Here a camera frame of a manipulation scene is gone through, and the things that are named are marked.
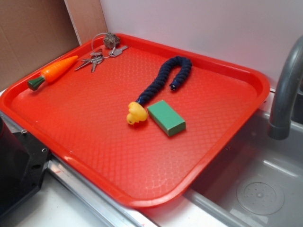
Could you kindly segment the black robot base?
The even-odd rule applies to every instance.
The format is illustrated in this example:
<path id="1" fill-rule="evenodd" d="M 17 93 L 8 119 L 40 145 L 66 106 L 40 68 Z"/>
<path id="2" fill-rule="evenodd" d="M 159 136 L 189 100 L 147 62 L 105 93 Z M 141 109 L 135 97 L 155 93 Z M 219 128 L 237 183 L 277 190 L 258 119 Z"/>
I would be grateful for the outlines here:
<path id="1" fill-rule="evenodd" d="M 29 132 L 11 132 L 0 120 L 0 218 L 42 186 L 49 148 Z"/>

